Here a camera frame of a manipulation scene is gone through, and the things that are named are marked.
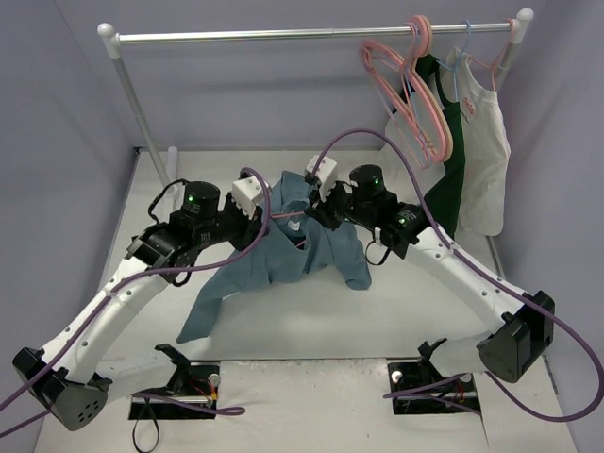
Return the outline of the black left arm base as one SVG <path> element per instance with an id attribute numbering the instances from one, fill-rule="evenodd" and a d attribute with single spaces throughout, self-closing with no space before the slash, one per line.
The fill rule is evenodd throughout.
<path id="1" fill-rule="evenodd" d="M 220 364 L 218 362 L 194 362 L 189 375 L 181 381 L 180 387 L 164 386 L 144 389 L 144 393 L 173 398 L 184 404 L 206 409 L 217 409 L 218 387 L 220 385 Z M 127 419 L 130 421 L 182 421 L 215 419 L 214 413 L 193 411 L 162 400 L 146 401 L 140 396 L 130 398 Z"/>

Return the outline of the thin pink wire hanger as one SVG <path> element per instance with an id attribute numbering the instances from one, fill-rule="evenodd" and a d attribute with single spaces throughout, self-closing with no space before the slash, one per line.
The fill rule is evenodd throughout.
<path id="1" fill-rule="evenodd" d="M 288 212 L 288 213 L 272 213 L 271 214 L 271 218 L 272 219 L 291 219 L 294 217 L 298 217 L 298 216 L 303 216 L 306 215 L 304 211 L 294 211 L 294 212 Z M 306 242 L 305 240 L 302 240 L 298 243 L 295 243 L 297 248 L 302 247 Z"/>

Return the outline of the blue t shirt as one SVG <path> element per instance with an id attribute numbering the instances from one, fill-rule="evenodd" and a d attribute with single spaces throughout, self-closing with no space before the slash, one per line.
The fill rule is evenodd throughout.
<path id="1" fill-rule="evenodd" d="M 271 214 L 304 211 L 310 192 L 301 175 L 284 171 L 271 193 Z M 297 248 L 295 243 L 305 239 Z M 340 272 L 349 289 L 370 288 L 368 263 L 353 225 L 343 223 L 332 231 L 307 215 L 271 218 L 260 243 L 243 258 L 220 267 L 200 289 L 176 342 L 209 337 L 226 297 L 263 290 L 273 283 L 296 283 L 329 266 Z"/>

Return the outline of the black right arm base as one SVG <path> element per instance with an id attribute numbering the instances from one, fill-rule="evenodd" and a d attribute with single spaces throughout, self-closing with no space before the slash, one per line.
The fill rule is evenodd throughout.
<path id="1" fill-rule="evenodd" d="M 456 379 L 441 377 L 420 361 L 390 361 L 387 371 L 390 393 L 403 393 L 391 398 L 394 415 L 481 415 L 476 383 L 470 374 Z"/>

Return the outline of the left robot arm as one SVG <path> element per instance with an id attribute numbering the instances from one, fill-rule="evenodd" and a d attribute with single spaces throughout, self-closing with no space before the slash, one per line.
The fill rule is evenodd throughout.
<path id="1" fill-rule="evenodd" d="M 87 426 L 109 402 L 117 376 L 97 367 L 142 308 L 201 271 L 196 261 L 202 251 L 230 243 L 244 256 L 267 230 L 271 189 L 262 177 L 245 174 L 227 194 L 205 181 L 181 183 L 180 208 L 133 237 L 117 270 L 68 327 L 12 360 L 23 382 L 19 391 L 70 431 Z"/>

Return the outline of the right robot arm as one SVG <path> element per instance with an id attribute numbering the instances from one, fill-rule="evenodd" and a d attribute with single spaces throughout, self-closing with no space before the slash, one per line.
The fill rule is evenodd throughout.
<path id="1" fill-rule="evenodd" d="M 314 156 L 304 178 L 313 187 L 308 215 L 331 230 L 343 223 L 365 228 L 375 242 L 435 277 L 484 325 L 473 336 L 419 346 L 417 376 L 424 386 L 438 389 L 455 375 L 478 372 L 515 383 L 552 343 L 552 321 L 520 299 L 525 296 L 548 313 L 555 309 L 553 300 L 516 287 L 506 293 L 478 261 L 463 263 L 451 238 L 429 223 L 421 207 L 399 201 L 385 188 L 379 166 L 361 165 L 341 181 L 334 160 Z"/>

